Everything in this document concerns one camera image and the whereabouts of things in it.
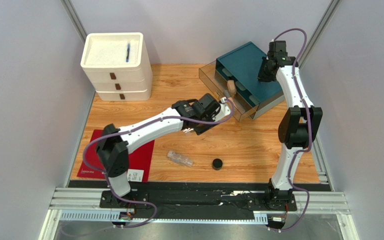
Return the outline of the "teal drawer organizer box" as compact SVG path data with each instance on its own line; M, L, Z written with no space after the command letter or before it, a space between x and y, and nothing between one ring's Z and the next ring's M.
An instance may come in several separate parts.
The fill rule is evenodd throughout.
M234 82L234 118L239 122L246 118L255 120L285 100L278 82L258 80L266 56L249 41L215 60L215 79L222 89L228 89L229 80Z

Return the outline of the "clear plastic bottle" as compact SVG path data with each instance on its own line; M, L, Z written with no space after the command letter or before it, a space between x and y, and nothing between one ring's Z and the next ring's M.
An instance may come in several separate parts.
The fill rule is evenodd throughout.
M194 164L193 160L191 160L189 157L172 150L167 153L167 158L177 164L187 167L192 167Z

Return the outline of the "cream bottle gold neck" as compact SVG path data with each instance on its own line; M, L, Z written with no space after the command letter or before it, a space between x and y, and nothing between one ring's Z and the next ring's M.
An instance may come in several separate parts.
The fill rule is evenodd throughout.
M193 128L187 128L182 131L185 135L191 135L195 132Z

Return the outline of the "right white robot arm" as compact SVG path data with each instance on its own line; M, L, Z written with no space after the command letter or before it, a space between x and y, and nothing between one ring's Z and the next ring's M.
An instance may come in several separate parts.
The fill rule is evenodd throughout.
M278 127L281 154L274 175L264 193L264 204L277 210L293 200L293 180L303 153L310 151L316 138L323 111L309 100L299 76L297 58L289 56L284 40L269 43L257 79L278 82L287 110Z

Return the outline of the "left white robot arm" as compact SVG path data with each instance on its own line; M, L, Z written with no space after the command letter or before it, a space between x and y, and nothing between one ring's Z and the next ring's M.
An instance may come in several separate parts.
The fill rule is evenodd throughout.
M229 120L235 105L229 98L215 99L207 93L200 99L179 100L162 113L128 126L113 124L95 140L95 151L114 197L123 201L131 191L128 181L129 155L141 146L165 135L193 130L200 135Z

